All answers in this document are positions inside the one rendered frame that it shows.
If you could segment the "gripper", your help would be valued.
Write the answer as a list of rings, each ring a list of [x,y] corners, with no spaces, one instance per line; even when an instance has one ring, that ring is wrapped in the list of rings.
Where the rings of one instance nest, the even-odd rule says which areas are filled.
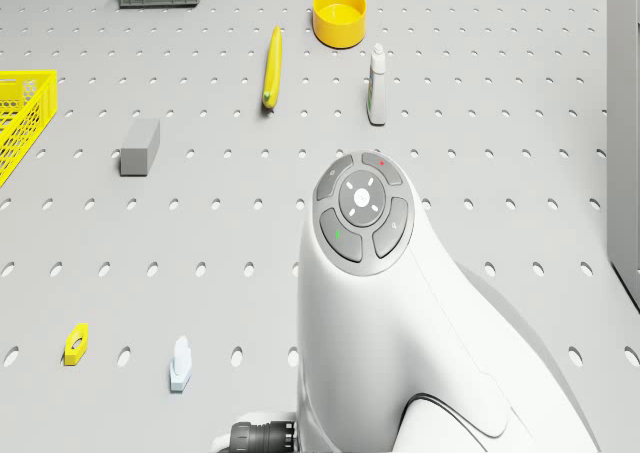
[[[211,453],[299,453],[295,412],[249,412],[229,433],[216,437]]]

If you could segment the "white bolt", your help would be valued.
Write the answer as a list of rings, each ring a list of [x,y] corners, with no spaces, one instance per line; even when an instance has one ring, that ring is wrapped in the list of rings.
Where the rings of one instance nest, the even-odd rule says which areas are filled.
[[[179,337],[174,345],[173,358],[170,363],[170,390],[173,393],[182,392],[192,374],[192,351],[188,338]]]

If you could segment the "yellow nut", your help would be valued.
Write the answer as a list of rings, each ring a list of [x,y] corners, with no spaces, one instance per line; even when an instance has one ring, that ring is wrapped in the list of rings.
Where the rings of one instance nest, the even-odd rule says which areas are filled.
[[[88,347],[88,324],[78,323],[67,336],[64,349],[64,365],[75,366]]]

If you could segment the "grey cube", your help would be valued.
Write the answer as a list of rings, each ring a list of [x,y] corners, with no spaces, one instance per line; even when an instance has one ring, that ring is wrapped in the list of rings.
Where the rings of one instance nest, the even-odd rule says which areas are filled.
[[[147,176],[160,145],[160,121],[136,119],[121,148],[120,175]]]

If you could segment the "small white bottle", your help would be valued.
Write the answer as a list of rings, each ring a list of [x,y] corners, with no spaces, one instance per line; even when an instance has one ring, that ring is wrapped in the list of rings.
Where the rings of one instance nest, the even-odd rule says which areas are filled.
[[[380,43],[373,47],[370,57],[370,73],[367,97],[367,113],[372,125],[386,123],[386,60],[384,48]]]

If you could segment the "banana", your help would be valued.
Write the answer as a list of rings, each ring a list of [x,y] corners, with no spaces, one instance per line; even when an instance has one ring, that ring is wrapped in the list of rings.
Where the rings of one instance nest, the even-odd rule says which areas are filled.
[[[279,26],[273,30],[264,77],[262,104],[267,109],[274,109],[280,90],[282,70],[282,31]]]

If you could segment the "yellow basket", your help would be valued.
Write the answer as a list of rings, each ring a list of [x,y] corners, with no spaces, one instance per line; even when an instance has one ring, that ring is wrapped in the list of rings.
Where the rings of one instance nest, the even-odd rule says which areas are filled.
[[[55,70],[0,71],[0,187],[56,111]]]

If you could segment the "yellow bowl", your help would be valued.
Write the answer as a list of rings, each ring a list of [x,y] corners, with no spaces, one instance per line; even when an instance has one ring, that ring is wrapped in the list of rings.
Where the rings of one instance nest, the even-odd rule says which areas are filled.
[[[313,0],[314,33],[329,47],[353,47],[365,36],[366,12],[366,0]]]

